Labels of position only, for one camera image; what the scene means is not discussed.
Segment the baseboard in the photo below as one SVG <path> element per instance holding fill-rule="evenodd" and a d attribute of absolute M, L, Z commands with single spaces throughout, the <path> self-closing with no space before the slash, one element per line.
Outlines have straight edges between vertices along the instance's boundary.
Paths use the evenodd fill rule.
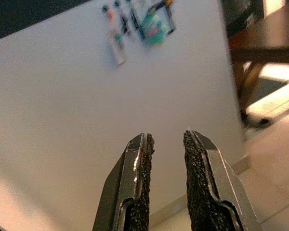
<path fill-rule="evenodd" d="M 179 211 L 187 207 L 187 195 L 178 198 L 177 200 L 171 202 L 169 205 L 163 207 L 159 211 L 150 215 L 149 229 L 157 226 L 163 221 L 171 218 L 173 215 L 177 214 Z"/>
<path fill-rule="evenodd" d="M 251 167 L 250 157 L 247 155 L 243 157 L 241 160 L 236 162 L 231 166 L 232 170 L 237 174 L 240 175 L 242 172 L 246 171 Z"/>

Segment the wooden furniture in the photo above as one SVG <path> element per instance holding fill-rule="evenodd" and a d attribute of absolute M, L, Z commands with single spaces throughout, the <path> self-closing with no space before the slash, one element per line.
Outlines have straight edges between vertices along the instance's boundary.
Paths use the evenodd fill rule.
<path fill-rule="evenodd" d="M 233 62 L 289 63 L 289 3 L 229 39 Z"/>

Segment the white wall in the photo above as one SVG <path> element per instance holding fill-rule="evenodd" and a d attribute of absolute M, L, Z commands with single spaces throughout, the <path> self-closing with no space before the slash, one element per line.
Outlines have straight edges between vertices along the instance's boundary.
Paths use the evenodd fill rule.
<path fill-rule="evenodd" d="M 152 213 L 185 194 L 186 128 L 209 136 L 230 164 L 244 155 L 218 1 L 177 1 L 175 33 L 151 49 L 126 40 L 119 69 L 103 3 L 0 40 L 0 182 L 9 194 L 0 200 L 18 206 L 14 230 L 34 230 L 36 211 L 55 224 L 49 230 L 91 230 L 104 180 L 140 132 L 156 140 Z"/>

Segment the black textured grip pad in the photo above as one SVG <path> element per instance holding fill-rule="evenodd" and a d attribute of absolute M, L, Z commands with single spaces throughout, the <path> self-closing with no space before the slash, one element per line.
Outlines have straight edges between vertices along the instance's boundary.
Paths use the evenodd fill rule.
<path fill-rule="evenodd" d="M 149 230 L 149 193 L 150 173 L 152 167 L 152 154 L 154 152 L 154 140 L 150 134 L 147 142 L 142 147 L 143 158 L 141 162 L 142 191 L 137 202 L 127 208 L 125 231 L 148 231 Z"/>
<path fill-rule="evenodd" d="M 213 183 L 212 190 L 217 195 L 212 172 L 207 178 L 205 160 L 208 159 L 203 144 L 192 132 L 184 134 L 185 163 L 187 169 L 187 206 L 193 231 L 234 231 L 229 211 L 214 201 L 209 191 L 209 180 Z"/>

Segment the tiled floor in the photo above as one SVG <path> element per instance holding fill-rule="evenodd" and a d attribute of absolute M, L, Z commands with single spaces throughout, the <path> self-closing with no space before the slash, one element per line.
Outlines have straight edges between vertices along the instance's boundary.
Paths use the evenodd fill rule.
<path fill-rule="evenodd" d="M 245 146 L 251 168 L 239 177 L 263 231 L 289 231 L 289 115 Z"/>

